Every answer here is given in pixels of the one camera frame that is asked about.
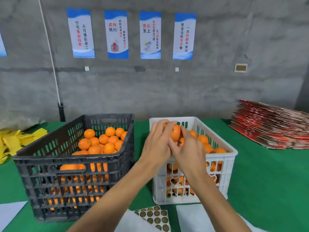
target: poster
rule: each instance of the poster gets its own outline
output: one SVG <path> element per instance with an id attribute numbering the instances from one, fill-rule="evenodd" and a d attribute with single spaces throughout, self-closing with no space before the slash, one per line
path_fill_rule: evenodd
<path id="1" fill-rule="evenodd" d="M 74 58 L 95 58 L 90 10 L 67 8 Z"/>
<path id="2" fill-rule="evenodd" d="M 191 60 L 196 14 L 175 14 L 173 59 Z"/>
<path id="3" fill-rule="evenodd" d="M 5 47 L 2 41 L 2 37 L 1 37 L 1 33 L 0 33 L 0 57 L 5 57 L 7 56 L 6 51 L 5 51 Z"/>
<path id="4" fill-rule="evenodd" d="M 109 58 L 129 58 L 127 11 L 105 10 L 107 52 Z"/>
<path id="5" fill-rule="evenodd" d="M 139 14 L 141 59 L 161 59 L 161 13 Z"/>

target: plastic crate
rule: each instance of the plastic crate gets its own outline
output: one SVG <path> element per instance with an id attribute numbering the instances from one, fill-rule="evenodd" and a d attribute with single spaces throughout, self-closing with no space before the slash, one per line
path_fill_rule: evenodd
<path id="1" fill-rule="evenodd" d="M 99 137 L 110 126 L 128 131 L 119 152 L 71 156 L 79 151 L 86 129 Z M 83 115 L 19 150 L 13 159 L 37 220 L 78 220 L 127 174 L 134 161 L 133 126 L 130 113 Z M 63 164 L 83 164 L 86 169 L 60 171 Z"/>
<path id="2" fill-rule="evenodd" d="M 151 118 L 149 119 L 149 130 L 154 122 L 158 122 L 162 119 L 168 119 L 170 121 L 176 120 L 178 125 L 182 125 L 188 130 L 195 130 L 199 135 L 207 136 L 209 144 L 211 144 L 213 148 L 220 147 L 228 152 L 224 154 L 206 154 L 206 161 L 208 163 L 207 172 L 213 178 L 220 192 L 227 199 L 227 190 L 230 183 L 234 159 L 238 153 L 237 150 L 196 117 Z M 213 161 L 216 167 L 212 169 L 213 172 L 211 172 L 211 164 Z M 223 162 L 221 169 L 218 168 L 218 161 Z M 167 164 L 172 164 L 171 169 L 173 169 L 173 164 L 175 162 L 175 158 L 171 156 L 168 162 L 153 178 L 152 194 L 154 202 L 159 205 L 199 203 L 200 200 L 196 194 L 190 194 L 190 185 L 187 183 L 182 171 L 179 168 L 175 171 L 168 170 Z"/>

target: black plastic crate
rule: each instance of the black plastic crate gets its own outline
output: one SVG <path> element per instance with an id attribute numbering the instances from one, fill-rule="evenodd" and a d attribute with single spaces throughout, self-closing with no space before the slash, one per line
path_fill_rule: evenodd
<path id="1" fill-rule="evenodd" d="M 99 137 L 111 126 L 128 131 L 119 152 L 71 156 L 79 151 L 86 129 Z M 132 167 L 134 114 L 83 115 L 22 148 L 13 159 L 37 220 L 76 221 Z M 86 169 L 60 171 L 63 164 Z"/>

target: forearm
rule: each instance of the forearm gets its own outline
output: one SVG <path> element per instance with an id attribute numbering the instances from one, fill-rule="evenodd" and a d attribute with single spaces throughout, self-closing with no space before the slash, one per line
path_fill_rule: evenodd
<path id="1" fill-rule="evenodd" d="M 137 193 L 151 179 L 150 171 L 137 162 L 68 232 L 114 231 Z"/>
<path id="2" fill-rule="evenodd" d="M 190 184 L 205 208 L 216 232 L 251 232 L 210 177 L 193 178 Z"/>

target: white plastic crate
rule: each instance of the white plastic crate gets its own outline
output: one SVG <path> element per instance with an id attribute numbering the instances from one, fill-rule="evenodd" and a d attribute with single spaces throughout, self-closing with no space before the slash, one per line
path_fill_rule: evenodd
<path id="1" fill-rule="evenodd" d="M 169 121 L 176 120 L 178 125 L 184 126 L 187 130 L 194 130 L 198 133 L 198 135 L 207 136 L 209 144 L 211 144 L 213 148 L 223 148 L 226 150 L 227 153 L 224 154 L 206 154 L 206 161 L 208 164 L 208 174 L 213 178 L 215 184 L 218 186 L 218 189 L 227 199 L 227 189 L 230 183 L 234 159 L 238 154 L 237 150 L 196 117 L 150 118 L 149 130 L 154 122 L 158 122 L 162 119 L 168 119 Z M 221 169 L 220 167 L 218 168 L 218 161 L 222 161 Z M 168 164 L 169 167 L 173 169 L 173 164 L 175 162 L 175 158 L 171 156 L 168 162 L 153 178 L 152 195 L 154 202 L 158 205 L 199 203 L 200 200 L 196 194 L 190 193 L 192 190 L 190 189 L 190 185 L 187 183 L 182 171 L 179 168 L 175 171 L 170 171 L 167 169 Z M 211 169 L 212 163 L 216 164 L 215 169 L 214 167 Z"/>

